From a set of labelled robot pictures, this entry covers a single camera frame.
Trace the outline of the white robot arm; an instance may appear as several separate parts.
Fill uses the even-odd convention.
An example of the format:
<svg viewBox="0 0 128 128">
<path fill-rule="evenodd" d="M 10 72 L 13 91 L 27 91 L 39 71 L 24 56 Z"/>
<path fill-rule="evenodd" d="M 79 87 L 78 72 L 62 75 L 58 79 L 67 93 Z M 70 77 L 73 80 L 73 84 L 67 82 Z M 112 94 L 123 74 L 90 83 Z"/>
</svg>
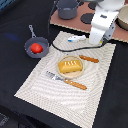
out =
<svg viewBox="0 0 128 128">
<path fill-rule="evenodd" d="M 98 2 L 91 21 L 89 43 L 97 45 L 110 28 L 123 7 L 125 0 L 103 0 Z"/>
</svg>

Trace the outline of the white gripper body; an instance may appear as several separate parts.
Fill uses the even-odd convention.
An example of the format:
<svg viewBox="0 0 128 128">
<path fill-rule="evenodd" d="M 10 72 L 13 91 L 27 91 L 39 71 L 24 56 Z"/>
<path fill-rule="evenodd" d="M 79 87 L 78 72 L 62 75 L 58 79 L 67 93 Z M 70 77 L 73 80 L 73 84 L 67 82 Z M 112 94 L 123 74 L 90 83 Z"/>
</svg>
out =
<svg viewBox="0 0 128 128">
<path fill-rule="evenodd" d="M 95 13 L 91 21 L 90 44 L 98 45 L 104 37 L 108 40 L 111 39 L 115 30 L 114 21 L 117 15 L 118 11 L 106 11 L 101 7 L 95 8 Z"/>
</svg>

